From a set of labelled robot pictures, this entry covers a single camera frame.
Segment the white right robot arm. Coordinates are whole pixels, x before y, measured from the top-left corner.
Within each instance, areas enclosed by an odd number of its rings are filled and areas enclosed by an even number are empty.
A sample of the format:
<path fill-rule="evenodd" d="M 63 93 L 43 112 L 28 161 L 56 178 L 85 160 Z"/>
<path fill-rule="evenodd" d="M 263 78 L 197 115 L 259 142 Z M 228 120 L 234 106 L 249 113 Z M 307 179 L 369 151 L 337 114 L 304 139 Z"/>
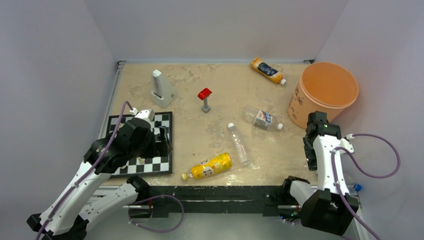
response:
<path fill-rule="evenodd" d="M 341 128 L 329 123 L 325 112 L 310 113 L 306 125 L 304 152 L 308 169 L 317 173 L 317 187 L 312 189 L 306 180 L 289 176 L 280 196 L 288 204 L 298 202 L 302 226 L 342 236 L 354 218 L 349 208 L 354 212 L 359 208 L 341 164 L 341 155 L 352 154 L 354 148 Z"/>

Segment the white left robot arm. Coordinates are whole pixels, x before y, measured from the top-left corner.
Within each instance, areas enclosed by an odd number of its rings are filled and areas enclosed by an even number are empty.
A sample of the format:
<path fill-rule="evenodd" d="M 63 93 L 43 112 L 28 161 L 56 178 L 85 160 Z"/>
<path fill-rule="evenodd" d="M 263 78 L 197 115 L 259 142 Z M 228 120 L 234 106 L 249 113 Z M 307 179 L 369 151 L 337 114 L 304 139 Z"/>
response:
<path fill-rule="evenodd" d="M 150 198 L 149 184 L 138 175 L 101 199 L 89 203 L 94 192 L 119 168 L 136 159 L 167 157 L 172 151 L 168 130 L 155 126 L 151 109 L 131 111 L 131 118 L 95 140 L 79 169 L 54 203 L 44 212 L 28 217 L 28 226 L 42 240 L 82 240 L 96 224 L 117 209 Z"/>

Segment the blue cap pepsi bottle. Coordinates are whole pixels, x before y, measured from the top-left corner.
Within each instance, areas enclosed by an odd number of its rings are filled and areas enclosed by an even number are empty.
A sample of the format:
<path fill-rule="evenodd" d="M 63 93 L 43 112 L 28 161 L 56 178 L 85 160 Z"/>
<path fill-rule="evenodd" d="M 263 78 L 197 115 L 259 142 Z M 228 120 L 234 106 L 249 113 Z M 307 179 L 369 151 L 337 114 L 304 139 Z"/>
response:
<path fill-rule="evenodd" d="M 362 189 L 362 186 L 356 180 L 354 180 L 347 172 L 343 173 L 343 177 L 345 185 L 351 195 L 356 195 Z"/>

